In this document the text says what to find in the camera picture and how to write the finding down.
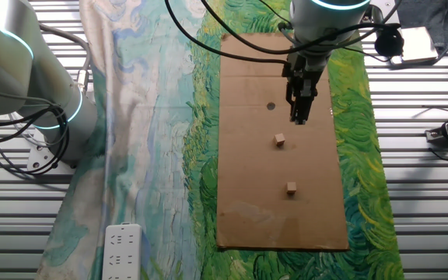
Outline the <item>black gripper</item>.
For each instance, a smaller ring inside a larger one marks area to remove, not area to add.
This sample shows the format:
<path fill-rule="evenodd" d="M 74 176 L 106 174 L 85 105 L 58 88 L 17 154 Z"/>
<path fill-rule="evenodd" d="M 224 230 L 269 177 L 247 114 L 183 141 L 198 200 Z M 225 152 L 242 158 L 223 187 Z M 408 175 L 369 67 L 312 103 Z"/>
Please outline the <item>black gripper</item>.
<path fill-rule="evenodd" d="M 328 53 L 304 54 L 295 52 L 287 55 L 282 77 L 299 77 L 302 81 L 286 85 L 286 101 L 290 105 L 290 121 L 305 124 L 309 118 L 312 103 L 317 96 L 317 83 L 327 66 Z"/>

